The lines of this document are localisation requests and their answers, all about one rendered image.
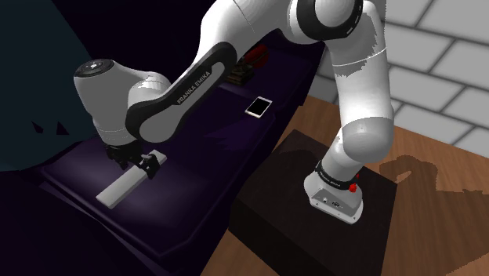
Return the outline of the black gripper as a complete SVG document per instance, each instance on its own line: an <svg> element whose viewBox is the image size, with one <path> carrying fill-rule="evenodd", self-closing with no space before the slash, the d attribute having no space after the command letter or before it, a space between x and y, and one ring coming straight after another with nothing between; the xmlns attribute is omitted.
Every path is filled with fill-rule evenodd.
<svg viewBox="0 0 489 276"><path fill-rule="evenodd" d="M122 170L126 170L131 162L139 162L138 167L147 174L150 180L154 178L161 166L155 154L141 155L141 143L138 140L118 146L106 144L105 150L108 158L115 160Z"/></svg>

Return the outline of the white flat remote control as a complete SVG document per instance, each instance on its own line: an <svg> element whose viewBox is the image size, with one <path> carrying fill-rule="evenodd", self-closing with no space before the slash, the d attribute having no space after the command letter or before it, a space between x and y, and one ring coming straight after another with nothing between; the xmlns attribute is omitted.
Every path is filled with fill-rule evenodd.
<svg viewBox="0 0 489 276"><path fill-rule="evenodd" d="M167 156L159 151L152 150L149 154L155 154L160 165L166 160ZM112 184L101 191L96 200L107 208L112 209L124 198L126 198L144 180L149 179L147 174L138 167L139 162L119 176Z"/></svg>

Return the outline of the dark purple sofa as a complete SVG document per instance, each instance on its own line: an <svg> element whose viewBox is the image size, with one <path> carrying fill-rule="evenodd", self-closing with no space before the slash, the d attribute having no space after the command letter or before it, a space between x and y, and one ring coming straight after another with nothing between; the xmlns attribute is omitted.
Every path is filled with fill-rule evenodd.
<svg viewBox="0 0 489 276"><path fill-rule="evenodd" d="M121 175L74 91L89 57L77 40L6 50L0 80L36 85L28 107L0 89L0 276L198 276L243 182L272 151L312 83L324 45L263 39L270 57L242 87L224 83L156 149L157 175L109 209ZM261 96L261 118L245 109Z"/></svg>

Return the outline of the white smartphone with black screen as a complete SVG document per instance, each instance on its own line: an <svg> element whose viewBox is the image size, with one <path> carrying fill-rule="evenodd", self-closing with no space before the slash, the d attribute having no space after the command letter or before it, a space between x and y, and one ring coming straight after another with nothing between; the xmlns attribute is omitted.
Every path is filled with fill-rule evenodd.
<svg viewBox="0 0 489 276"><path fill-rule="evenodd" d="M257 96L244 112L254 118L261 118L272 103L272 100Z"/></svg>

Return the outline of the red round object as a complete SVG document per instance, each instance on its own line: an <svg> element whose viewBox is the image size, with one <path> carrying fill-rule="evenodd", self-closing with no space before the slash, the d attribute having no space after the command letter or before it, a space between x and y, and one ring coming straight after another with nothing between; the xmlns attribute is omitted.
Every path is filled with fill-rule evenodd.
<svg viewBox="0 0 489 276"><path fill-rule="evenodd" d="M269 55L268 48L264 44L259 44L244 55L244 62L253 68L261 68L267 63Z"/></svg>

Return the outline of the dark robot stand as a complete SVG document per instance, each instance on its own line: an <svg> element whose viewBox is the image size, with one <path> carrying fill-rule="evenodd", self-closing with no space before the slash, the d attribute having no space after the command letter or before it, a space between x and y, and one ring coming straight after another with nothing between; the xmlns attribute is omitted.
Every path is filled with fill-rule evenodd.
<svg viewBox="0 0 489 276"><path fill-rule="evenodd" d="M326 150L292 131L241 188L229 230L279 276L380 276L397 186L363 168L360 219L348 224L320 211L303 181Z"/></svg>

